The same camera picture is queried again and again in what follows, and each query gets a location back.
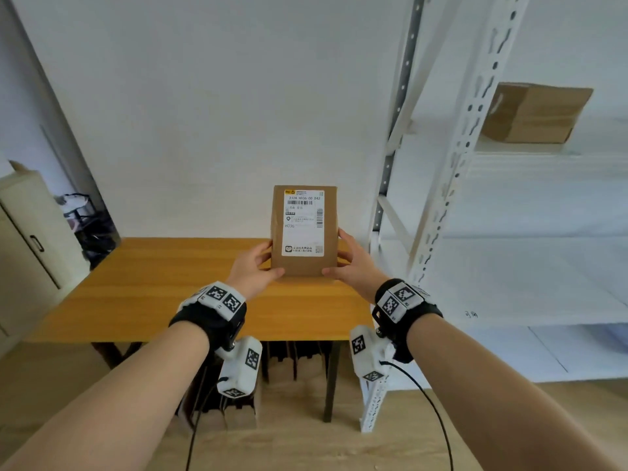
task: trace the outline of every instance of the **hand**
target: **hand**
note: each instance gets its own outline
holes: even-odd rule
[[[265,268],[259,266],[270,259],[271,253],[264,253],[272,245],[272,241],[261,244],[240,253],[231,267],[231,273],[225,284],[235,288],[247,300],[253,299],[275,279],[284,275],[284,268]]]
[[[375,293],[390,277],[381,272],[373,260],[354,237],[343,229],[338,229],[339,236],[349,245],[350,251],[339,251],[338,258],[349,261],[349,264],[338,261],[337,268],[323,269],[323,276],[340,279],[351,286],[365,300],[375,304]]]

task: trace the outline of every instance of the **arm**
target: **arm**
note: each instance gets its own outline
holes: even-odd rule
[[[349,264],[323,270],[374,304],[388,279],[356,240],[339,257]],[[416,320],[408,348],[460,436],[486,471],[620,468],[541,389],[441,317]]]
[[[258,269],[269,247],[240,255],[225,281],[247,300],[283,274]],[[52,417],[0,469],[144,469],[209,349],[201,328],[173,324]]]

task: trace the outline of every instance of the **person's left arm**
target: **person's left arm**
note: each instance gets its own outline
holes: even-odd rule
[[[283,275],[259,269],[270,245],[242,253],[225,281],[247,300]],[[0,471],[144,469],[209,350],[200,327],[174,323],[52,417]]]

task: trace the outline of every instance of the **person's left hand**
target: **person's left hand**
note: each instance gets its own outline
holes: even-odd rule
[[[259,268],[263,262],[270,259],[271,253],[269,251],[264,253],[264,251],[271,245],[272,241],[265,241],[240,253],[231,267],[231,273],[225,284],[235,288],[247,301],[253,299],[286,272],[284,268]]]

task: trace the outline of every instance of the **forearm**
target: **forearm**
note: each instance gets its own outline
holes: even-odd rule
[[[619,469],[543,391],[441,317],[421,317],[407,341],[485,471]]]
[[[174,324],[61,410],[2,471],[144,469],[208,352],[203,330]]]

